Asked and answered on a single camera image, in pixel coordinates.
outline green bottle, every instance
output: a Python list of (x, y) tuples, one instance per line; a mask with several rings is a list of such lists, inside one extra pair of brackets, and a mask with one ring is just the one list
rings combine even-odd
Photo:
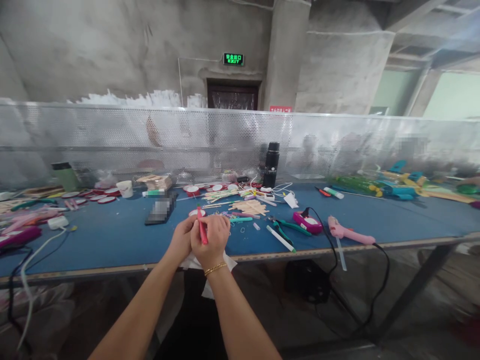
[(80, 181), (77, 174), (72, 169), (72, 166), (68, 162), (56, 162), (51, 164), (53, 172), (58, 178), (58, 182), (63, 186), (63, 189), (67, 192), (73, 192), (79, 189)]

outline green wall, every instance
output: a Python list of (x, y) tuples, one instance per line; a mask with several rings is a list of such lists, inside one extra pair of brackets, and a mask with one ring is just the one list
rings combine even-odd
[(385, 70), (372, 107), (389, 107), (389, 116), (403, 116), (418, 78), (418, 71)]
[(480, 117), (480, 75), (443, 73), (423, 117), (430, 119)]

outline black thermos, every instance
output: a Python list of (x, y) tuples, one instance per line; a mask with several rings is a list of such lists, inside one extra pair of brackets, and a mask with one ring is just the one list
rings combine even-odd
[(263, 187), (274, 188), (277, 179), (277, 167), (279, 166), (280, 143), (271, 142), (268, 144), (268, 151), (265, 159), (265, 174), (263, 175)]

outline green exit sign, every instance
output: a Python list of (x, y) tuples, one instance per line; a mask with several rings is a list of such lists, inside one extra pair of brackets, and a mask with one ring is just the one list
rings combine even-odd
[(231, 54), (229, 52), (225, 52), (223, 54), (223, 65), (243, 66), (244, 56), (242, 54)]

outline red marker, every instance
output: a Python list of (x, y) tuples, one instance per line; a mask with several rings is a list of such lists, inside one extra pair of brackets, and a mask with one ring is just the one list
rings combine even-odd
[(203, 218), (202, 215), (202, 209), (200, 208), (200, 204), (196, 205), (196, 218), (198, 220), (198, 226), (200, 226), (200, 237), (201, 237), (201, 243), (203, 245), (207, 245), (209, 243), (209, 240), (207, 239), (207, 232), (205, 231), (205, 224), (200, 221), (201, 218)]
[(326, 197), (331, 196), (328, 192), (323, 191), (321, 188), (318, 188), (318, 187), (315, 186), (315, 189), (317, 189), (321, 194), (325, 195)]

